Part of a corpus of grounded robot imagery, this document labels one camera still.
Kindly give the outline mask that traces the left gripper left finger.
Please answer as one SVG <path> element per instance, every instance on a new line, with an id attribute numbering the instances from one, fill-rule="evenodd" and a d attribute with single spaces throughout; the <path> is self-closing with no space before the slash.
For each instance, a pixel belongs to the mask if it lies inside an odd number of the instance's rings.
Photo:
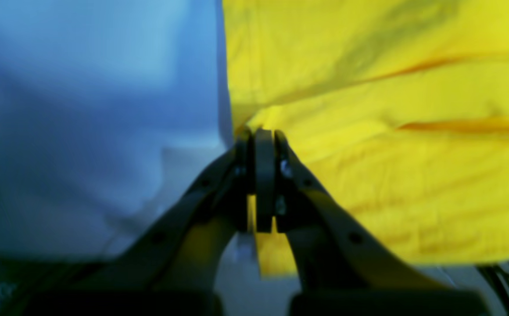
<path id="1" fill-rule="evenodd" d="M 64 288 L 30 299 L 26 316 L 220 316 L 220 258 L 249 229 L 248 197 L 261 198 L 263 232 L 274 216 L 276 149 L 270 130 L 243 130 L 182 197 L 116 260 L 83 268 Z"/>

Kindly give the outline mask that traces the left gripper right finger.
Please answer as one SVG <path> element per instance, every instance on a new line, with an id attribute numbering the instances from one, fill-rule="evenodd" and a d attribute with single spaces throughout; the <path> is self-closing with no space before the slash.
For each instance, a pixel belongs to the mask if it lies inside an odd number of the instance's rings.
<path id="1" fill-rule="evenodd" d="M 285 134 L 277 152 L 275 221 L 302 290 L 291 316 L 487 316 L 473 291 L 451 289 L 405 264 L 341 208 L 297 158 Z"/>

